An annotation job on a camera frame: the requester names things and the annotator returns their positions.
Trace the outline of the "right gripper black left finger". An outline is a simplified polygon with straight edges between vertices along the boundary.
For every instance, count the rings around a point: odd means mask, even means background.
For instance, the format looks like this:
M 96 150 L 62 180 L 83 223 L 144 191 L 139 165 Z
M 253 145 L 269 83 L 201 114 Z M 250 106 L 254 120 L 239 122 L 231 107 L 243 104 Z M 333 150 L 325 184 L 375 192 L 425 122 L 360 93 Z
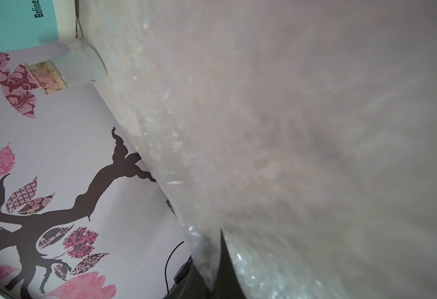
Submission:
M 167 279 L 168 263 L 175 251 L 184 243 L 178 244 L 167 259 L 164 268 L 167 295 L 163 299 L 214 299 L 212 290 L 205 284 L 204 279 L 196 269 L 192 256 L 181 266 L 174 276 L 174 284 L 169 286 Z

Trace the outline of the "mint green toaster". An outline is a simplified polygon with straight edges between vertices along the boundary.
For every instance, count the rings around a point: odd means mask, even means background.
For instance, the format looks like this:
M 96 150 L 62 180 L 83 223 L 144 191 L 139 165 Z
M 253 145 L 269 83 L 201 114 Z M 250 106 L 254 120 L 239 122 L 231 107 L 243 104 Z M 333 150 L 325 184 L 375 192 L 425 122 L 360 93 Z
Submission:
M 0 52 L 69 44 L 76 39 L 76 2 L 0 1 Z

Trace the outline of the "clear bubble wrap sheet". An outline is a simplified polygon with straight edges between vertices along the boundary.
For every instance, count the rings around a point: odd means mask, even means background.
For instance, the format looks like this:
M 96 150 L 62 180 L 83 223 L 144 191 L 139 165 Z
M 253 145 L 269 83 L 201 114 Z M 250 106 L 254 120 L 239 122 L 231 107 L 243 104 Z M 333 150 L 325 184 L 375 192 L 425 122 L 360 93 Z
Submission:
M 437 299 L 437 1 L 81 1 L 97 89 L 216 282 Z

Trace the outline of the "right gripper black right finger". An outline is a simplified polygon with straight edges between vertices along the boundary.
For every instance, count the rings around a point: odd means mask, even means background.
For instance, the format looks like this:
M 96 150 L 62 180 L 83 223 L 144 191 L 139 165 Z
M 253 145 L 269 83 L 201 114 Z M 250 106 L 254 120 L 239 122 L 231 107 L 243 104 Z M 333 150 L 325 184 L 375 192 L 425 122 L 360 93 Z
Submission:
M 220 232 L 220 264 L 212 291 L 214 299 L 246 299 L 238 282 L 227 244 Z

